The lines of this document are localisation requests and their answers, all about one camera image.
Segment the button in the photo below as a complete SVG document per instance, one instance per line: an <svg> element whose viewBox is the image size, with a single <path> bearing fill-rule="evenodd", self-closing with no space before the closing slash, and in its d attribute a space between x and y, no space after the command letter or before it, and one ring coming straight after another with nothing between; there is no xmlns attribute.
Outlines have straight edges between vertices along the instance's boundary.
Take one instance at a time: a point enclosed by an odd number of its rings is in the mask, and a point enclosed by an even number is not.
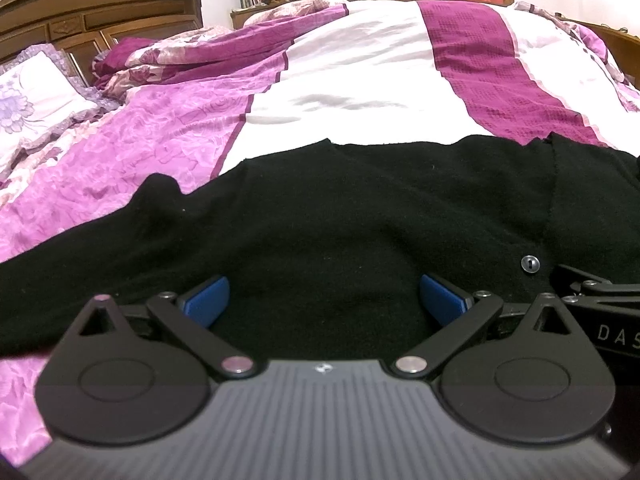
<svg viewBox="0 0 640 480"><path fill-rule="evenodd" d="M520 265L522 266L522 270L529 274L535 274L540 270L540 260L535 256L524 256L520 261Z"/></svg>

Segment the magenta stripe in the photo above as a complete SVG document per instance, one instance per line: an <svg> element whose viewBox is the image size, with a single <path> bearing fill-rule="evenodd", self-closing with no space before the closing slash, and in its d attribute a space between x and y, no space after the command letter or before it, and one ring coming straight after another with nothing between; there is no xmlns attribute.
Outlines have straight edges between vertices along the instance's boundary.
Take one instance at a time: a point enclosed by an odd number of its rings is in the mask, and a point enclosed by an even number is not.
<svg viewBox="0 0 640 480"><path fill-rule="evenodd" d="M289 48L291 45L293 45L293 41L290 42L287 48ZM282 65L279 67L278 71L275 73L275 77L273 78L274 83L280 82L280 74L288 68L289 68L289 57L287 57L287 51L283 50ZM272 86L273 84L270 84L262 92L256 92L256 93L264 94L265 92L268 92ZM229 152L231 151L231 148L236 142L236 139L238 138L238 135L240 134L242 127L246 124L246 115L251 112L251 107L254 104L254 97L255 97L255 94L249 95L247 99L246 107L244 109L244 113L240 114L240 117L238 119L238 124L236 124L236 126L234 127L234 130L231 132L231 135L229 136L229 140L226 142L224 150L222 150L222 154L216 161L216 165L213 167L213 170L211 171L212 179L216 178L220 174L220 171L222 170L222 166L225 163L226 156L229 154Z"/></svg>
<svg viewBox="0 0 640 480"><path fill-rule="evenodd" d="M473 2L418 2L433 45L436 69L471 118L492 134L527 144L556 132L602 145L582 116L529 77L514 39L491 7Z"/></svg>

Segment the bed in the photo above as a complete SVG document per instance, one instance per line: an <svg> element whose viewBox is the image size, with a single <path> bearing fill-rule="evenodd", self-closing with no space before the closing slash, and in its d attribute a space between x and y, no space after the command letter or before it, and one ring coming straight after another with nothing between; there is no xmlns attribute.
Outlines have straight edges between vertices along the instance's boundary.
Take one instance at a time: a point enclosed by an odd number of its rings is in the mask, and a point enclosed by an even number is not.
<svg viewBox="0 0 640 480"><path fill-rule="evenodd" d="M640 155L640 40L524 4L308 0L231 32L202 28L200 0L0 0L0 64L36 43L117 104L12 161L0 262L122 208L152 173L188 194L247 158L326 138L527 144L557 132ZM5 291L0 304L0 350L18 354L0 362L0 451L21 464L49 441L34 383L77 305L43 307L34 324Z"/></svg>

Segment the wooden furniture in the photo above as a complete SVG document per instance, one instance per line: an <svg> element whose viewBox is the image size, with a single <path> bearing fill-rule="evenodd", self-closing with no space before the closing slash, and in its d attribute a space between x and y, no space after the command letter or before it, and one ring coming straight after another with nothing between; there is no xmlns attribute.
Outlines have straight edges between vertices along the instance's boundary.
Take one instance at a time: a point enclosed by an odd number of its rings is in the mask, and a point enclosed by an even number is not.
<svg viewBox="0 0 640 480"><path fill-rule="evenodd" d="M53 43L91 84L92 59L119 39L160 40L201 27L200 0L0 0L0 64Z"/></svg>
<svg viewBox="0 0 640 480"><path fill-rule="evenodd" d="M607 25L595 25L594 23L569 20L562 15L559 18L580 23L595 32L613 54L620 70L630 77L633 85L640 83L640 38L629 34L626 28L616 30Z"/></svg>

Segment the screw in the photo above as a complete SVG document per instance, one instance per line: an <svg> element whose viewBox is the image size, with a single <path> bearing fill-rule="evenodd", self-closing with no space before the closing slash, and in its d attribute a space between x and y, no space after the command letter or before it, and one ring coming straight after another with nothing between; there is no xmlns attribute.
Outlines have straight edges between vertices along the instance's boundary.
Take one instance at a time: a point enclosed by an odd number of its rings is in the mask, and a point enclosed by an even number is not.
<svg viewBox="0 0 640 480"><path fill-rule="evenodd" d="M396 368L407 374L417 374L427 368L427 361L415 355L405 355L396 361Z"/></svg>
<svg viewBox="0 0 640 480"><path fill-rule="evenodd" d="M604 423L604 427L602 428L602 432L600 433L600 437L603 439L607 439L611 436L613 430L611 429L611 425L608 422Z"/></svg>
<svg viewBox="0 0 640 480"><path fill-rule="evenodd" d="M222 361L222 367L230 374L244 374L251 370L254 362L246 356L234 355Z"/></svg>
<svg viewBox="0 0 640 480"><path fill-rule="evenodd" d="M166 290L164 292L160 292L160 294L158 294L158 296L160 298L162 298L163 300L169 300L169 301L175 301L175 298L178 297L178 295L175 292L171 292L170 290Z"/></svg>
<svg viewBox="0 0 640 480"><path fill-rule="evenodd" d="M488 298L491 295L492 294L488 290L476 290L474 292L474 298L476 298L476 300L481 300L482 298Z"/></svg>

